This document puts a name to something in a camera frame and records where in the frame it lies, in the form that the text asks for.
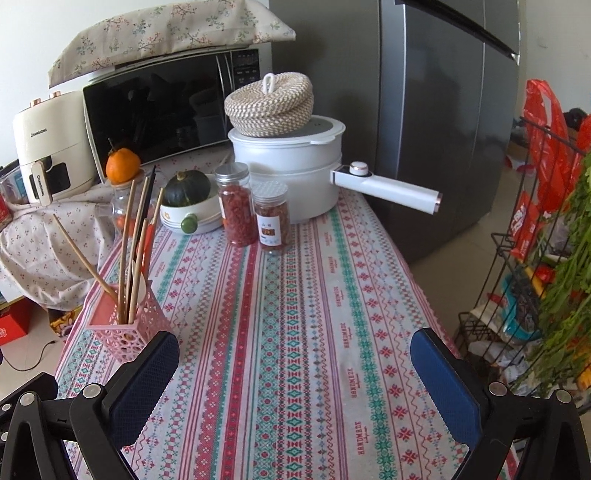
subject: metal screw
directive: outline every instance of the metal screw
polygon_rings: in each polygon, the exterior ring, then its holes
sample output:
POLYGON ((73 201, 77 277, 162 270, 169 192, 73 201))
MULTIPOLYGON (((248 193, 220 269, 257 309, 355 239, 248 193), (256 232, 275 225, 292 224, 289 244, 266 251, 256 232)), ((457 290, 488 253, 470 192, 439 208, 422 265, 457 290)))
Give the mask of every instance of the metal screw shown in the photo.
POLYGON ((82 390, 82 395, 84 395, 86 398, 95 398, 100 394, 100 385, 97 385, 96 383, 91 383, 90 385, 87 385, 84 387, 84 390, 82 390))
POLYGON ((29 406, 34 401, 35 401, 35 395, 33 395, 31 392, 27 392, 21 397, 21 405, 23 407, 29 406))
POLYGON ((504 397, 507 395, 507 387, 501 382, 493 382, 488 386, 488 391, 496 397, 504 397))
POLYGON ((573 399, 573 397, 570 396, 570 393, 568 393, 566 390, 558 390, 556 392, 556 398, 558 398, 558 400, 562 403, 570 403, 570 401, 573 399))

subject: green knob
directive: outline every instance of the green knob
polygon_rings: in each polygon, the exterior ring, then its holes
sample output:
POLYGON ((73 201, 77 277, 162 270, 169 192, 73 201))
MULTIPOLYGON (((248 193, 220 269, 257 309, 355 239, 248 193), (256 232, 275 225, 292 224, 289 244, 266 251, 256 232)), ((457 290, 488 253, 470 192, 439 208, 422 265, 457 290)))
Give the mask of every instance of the green knob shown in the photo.
POLYGON ((181 230, 183 231, 183 233, 186 233, 187 235, 195 233, 197 231, 198 226, 199 223, 197 221, 197 217, 194 214, 187 215, 185 218, 183 218, 183 221, 181 222, 181 230))

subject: jar of red dried fruit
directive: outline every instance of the jar of red dried fruit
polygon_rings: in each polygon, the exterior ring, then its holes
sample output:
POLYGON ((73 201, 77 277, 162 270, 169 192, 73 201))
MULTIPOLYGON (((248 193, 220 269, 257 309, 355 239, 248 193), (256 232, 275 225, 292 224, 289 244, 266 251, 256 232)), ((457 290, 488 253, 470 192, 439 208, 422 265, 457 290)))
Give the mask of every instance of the jar of red dried fruit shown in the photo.
POLYGON ((215 170, 223 227, 228 242, 237 247, 253 244, 258 238, 252 207, 248 165, 227 163, 215 170))
POLYGON ((264 181, 252 188, 261 248, 280 254, 289 244, 290 212, 287 206, 287 185, 280 181, 264 181))

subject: silver jar lid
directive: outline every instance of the silver jar lid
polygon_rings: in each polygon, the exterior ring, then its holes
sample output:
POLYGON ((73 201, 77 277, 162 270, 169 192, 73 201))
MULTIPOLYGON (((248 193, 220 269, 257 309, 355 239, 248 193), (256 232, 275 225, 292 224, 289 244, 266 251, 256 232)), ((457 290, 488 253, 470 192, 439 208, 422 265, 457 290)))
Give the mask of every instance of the silver jar lid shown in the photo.
POLYGON ((263 181, 252 186, 252 200, 259 205, 280 202, 287 198, 288 187, 280 181, 263 181))
POLYGON ((216 181, 220 183, 229 183, 248 177, 248 165, 245 163, 234 162, 220 165, 215 170, 216 181))

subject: table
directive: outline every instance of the table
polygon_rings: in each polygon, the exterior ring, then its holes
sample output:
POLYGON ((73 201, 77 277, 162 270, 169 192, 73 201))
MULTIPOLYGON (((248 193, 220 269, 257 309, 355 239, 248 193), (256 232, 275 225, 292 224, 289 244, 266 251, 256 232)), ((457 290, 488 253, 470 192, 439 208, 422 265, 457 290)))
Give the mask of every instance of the table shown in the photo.
MULTIPOLYGON (((117 250, 108 259, 109 281, 117 250)), ((404 260, 357 193, 294 229, 282 257, 226 245, 223 232, 161 228, 150 278, 180 365, 135 445, 140 479, 450 479, 457 444, 408 348, 432 327, 404 260)), ((118 364, 85 330, 91 289, 57 370, 60 397, 118 364)), ((79 478, 91 478, 76 444, 79 478)), ((511 455, 501 478, 515 470, 511 455)))

